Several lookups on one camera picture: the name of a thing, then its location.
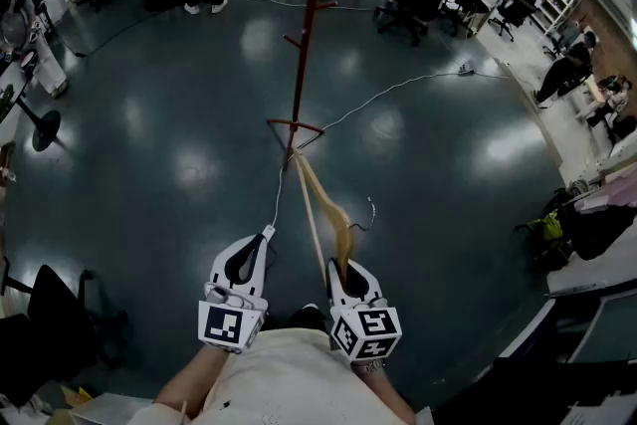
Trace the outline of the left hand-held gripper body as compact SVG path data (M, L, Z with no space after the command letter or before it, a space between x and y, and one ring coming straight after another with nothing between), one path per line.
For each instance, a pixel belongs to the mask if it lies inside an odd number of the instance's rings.
M236 354L247 350L265 322L268 302L213 283L205 294L198 304L198 338Z

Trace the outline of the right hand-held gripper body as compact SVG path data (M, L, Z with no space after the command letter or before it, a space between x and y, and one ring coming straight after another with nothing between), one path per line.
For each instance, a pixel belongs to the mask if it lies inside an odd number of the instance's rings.
M349 362L386 358L402 337L394 307L373 307L371 304L346 307L334 300L329 304L333 319L329 332L330 349Z

